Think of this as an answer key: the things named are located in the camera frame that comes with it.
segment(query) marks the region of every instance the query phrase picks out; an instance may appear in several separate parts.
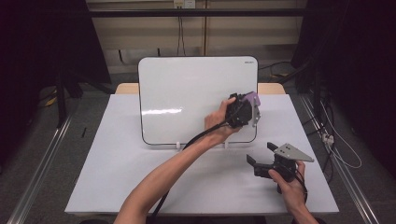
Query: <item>whiteboard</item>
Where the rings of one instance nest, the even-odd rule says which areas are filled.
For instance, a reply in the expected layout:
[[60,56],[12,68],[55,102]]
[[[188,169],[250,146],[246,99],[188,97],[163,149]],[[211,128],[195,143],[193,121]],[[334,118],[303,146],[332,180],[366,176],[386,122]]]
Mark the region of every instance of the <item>whiteboard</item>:
[[[143,141],[186,144],[230,94],[257,91],[258,62],[250,56],[149,57],[139,62],[138,75]],[[253,141],[256,128],[248,126],[228,141]]]

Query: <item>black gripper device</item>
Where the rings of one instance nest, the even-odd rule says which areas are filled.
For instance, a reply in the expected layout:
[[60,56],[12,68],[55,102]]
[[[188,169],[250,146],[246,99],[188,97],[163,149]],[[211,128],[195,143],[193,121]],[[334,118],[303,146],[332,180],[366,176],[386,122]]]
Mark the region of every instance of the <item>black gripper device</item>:
[[[273,143],[267,143],[267,147],[274,151],[277,146]],[[274,163],[272,164],[262,164],[257,163],[253,158],[247,155],[247,163],[249,163],[254,168],[254,175],[264,178],[272,179],[268,174],[271,169],[276,170],[287,182],[291,182],[295,178],[296,173],[296,162],[295,160],[288,160],[278,155],[274,155]],[[277,186],[277,192],[282,193],[279,185]]]
[[252,118],[252,105],[249,100],[244,100],[245,94],[231,94],[230,98],[235,97],[235,101],[227,105],[227,111],[225,118],[228,120],[228,124],[232,128],[239,128],[244,125],[248,125],[248,122]]

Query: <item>gray floor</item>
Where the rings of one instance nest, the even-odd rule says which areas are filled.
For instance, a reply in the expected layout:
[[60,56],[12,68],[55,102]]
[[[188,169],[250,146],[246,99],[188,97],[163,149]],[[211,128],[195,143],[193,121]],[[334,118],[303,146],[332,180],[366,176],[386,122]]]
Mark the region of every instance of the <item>gray floor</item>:
[[[280,68],[274,67],[272,73],[282,73],[282,69],[288,70],[289,68],[286,65]],[[269,73],[269,69],[261,70],[259,80],[268,81]],[[131,74],[113,75],[112,78],[114,84],[111,87],[121,82],[136,81],[135,76]],[[69,104],[78,102],[77,112],[71,120],[64,140],[24,223],[79,223],[89,218],[100,218],[109,222],[114,220],[113,216],[75,217],[64,212],[109,98],[108,95],[86,85],[83,85],[83,89],[84,95],[81,99],[67,99]],[[300,120],[302,122],[309,120],[292,81],[285,85],[285,90],[290,95]],[[393,212],[396,208],[395,179],[371,155],[364,142],[351,131],[352,127],[337,107],[336,102],[332,102],[332,107],[337,131],[357,150],[363,162],[360,169],[350,169],[350,171],[374,208],[380,223],[393,223],[393,220],[396,220],[396,213]],[[30,132],[24,137],[19,150],[4,164],[3,173],[0,175],[0,223],[7,223],[11,216],[54,135],[56,124],[56,105],[39,107]],[[307,133],[314,130],[311,122],[307,123],[304,128]],[[308,139],[319,163],[323,164],[326,152],[318,135],[311,134]],[[350,150],[337,139],[336,141],[343,158],[356,164],[357,159]],[[325,175],[328,176],[330,172],[331,166],[328,165]],[[329,185],[340,213],[320,217],[328,223],[364,223],[336,169],[333,170],[332,182]],[[266,219],[267,223],[290,223],[291,221],[290,216],[273,216]],[[256,220],[253,217],[163,217],[159,219],[159,223],[256,223]]]

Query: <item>white cable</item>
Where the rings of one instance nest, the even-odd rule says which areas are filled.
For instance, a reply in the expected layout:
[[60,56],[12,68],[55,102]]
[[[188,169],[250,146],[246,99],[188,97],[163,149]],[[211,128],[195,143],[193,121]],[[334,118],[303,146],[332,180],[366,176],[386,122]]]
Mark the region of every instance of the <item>white cable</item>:
[[[327,114],[327,112],[326,112],[326,108],[324,107],[324,105],[323,105],[323,103],[322,102],[320,102],[320,104],[321,104],[321,106],[323,107],[323,111],[324,111],[324,114],[326,115],[326,118],[327,118],[327,121],[329,121],[329,123],[330,123],[330,126],[332,126],[332,122],[330,121],[330,118],[329,118],[329,115]],[[359,166],[354,166],[354,165],[351,165],[351,164],[349,164],[349,163],[347,163],[346,161],[344,161],[340,156],[338,156],[333,150],[332,150],[332,147],[330,147],[329,146],[329,150],[332,152],[332,154],[334,155],[334,157],[335,158],[337,158],[339,161],[341,161],[343,164],[345,164],[345,165],[347,165],[347,166],[349,166],[349,167],[351,167],[351,168],[355,168],[355,169],[358,169],[358,168],[361,168],[361,157],[359,157],[359,155],[358,155],[358,153],[356,153],[356,151],[353,149],[353,147],[335,130],[335,128],[334,128],[334,126],[332,126],[332,129],[334,130],[334,132],[341,138],[341,140],[343,140],[343,142],[352,150],[352,152],[353,153],[355,153],[355,155],[356,155],[356,157],[358,158],[358,160],[359,160]]]

